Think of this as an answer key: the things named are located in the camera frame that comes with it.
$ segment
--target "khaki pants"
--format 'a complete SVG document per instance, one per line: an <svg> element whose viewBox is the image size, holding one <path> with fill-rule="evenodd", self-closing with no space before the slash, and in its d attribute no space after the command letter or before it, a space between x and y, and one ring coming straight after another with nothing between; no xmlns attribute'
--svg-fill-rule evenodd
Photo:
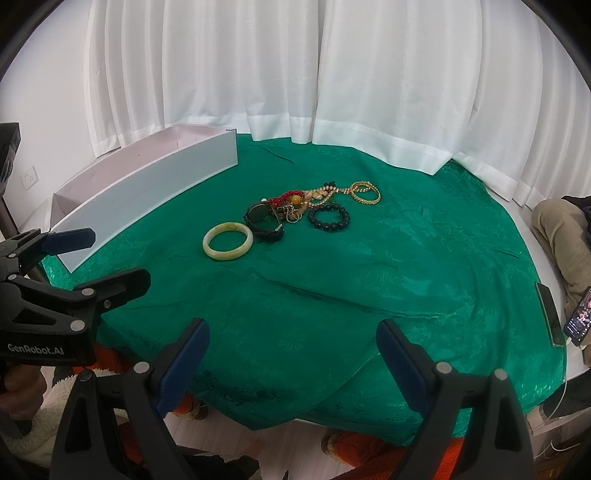
<svg viewBox="0 0 591 480"><path fill-rule="evenodd" d="M567 296L564 311L570 317L591 286L591 249L586 240L585 215L566 200L544 200L531 214L531 231L562 274ZM591 335L585 340L591 342ZM591 360L591 349L586 350Z"/></svg>

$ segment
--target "white box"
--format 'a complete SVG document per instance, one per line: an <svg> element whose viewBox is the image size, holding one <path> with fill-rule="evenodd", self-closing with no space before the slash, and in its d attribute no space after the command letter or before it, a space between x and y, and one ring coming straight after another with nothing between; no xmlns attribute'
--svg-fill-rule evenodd
<svg viewBox="0 0 591 480"><path fill-rule="evenodd" d="M237 164L236 131L198 125L166 128L91 164L46 205L52 232L90 227L96 234L92 248L61 261L73 272L144 215Z"/></svg>

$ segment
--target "person's hand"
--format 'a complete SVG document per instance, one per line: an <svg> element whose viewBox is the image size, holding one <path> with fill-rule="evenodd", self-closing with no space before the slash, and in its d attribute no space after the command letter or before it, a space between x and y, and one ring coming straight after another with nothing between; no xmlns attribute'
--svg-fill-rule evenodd
<svg viewBox="0 0 591 480"><path fill-rule="evenodd" d="M41 367L17 365L6 373L4 387L7 391L0 394L0 411L13 420L29 420L43 403L47 383Z"/></svg>

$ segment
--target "smartphone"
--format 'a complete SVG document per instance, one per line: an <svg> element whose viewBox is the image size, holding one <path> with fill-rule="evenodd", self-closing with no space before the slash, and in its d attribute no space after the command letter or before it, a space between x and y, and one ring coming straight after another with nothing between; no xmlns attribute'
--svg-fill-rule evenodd
<svg viewBox="0 0 591 480"><path fill-rule="evenodd" d="M591 327L591 287L585 290L583 299L564 325L564 333L571 337L575 346L580 346Z"/></svg>
<svg viewBox="0 0 591 480"><path fill-rule="evenodd" d="M543 283L536 283L535 289L538 292L538 298L540 299L542 311L544 312L550 343L552 343L553 346L566 345L566 339L562 333L560 318L558 316L558 312L556 311L556 305L552 299L550 289Z"/></svg>

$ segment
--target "white wall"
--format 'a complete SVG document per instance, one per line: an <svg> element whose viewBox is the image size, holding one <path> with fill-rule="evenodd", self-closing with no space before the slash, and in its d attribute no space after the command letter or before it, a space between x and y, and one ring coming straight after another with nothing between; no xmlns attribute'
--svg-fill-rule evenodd
<svg viewBox="0 0 591 480"><path fill-rule="evenodd" d="M33 33L0 82L0 122L19 122L21 145L4 199L18 226L93 161L83 52L90 0L65 0ZM35 165L39 182L21 174Z"/></svg>

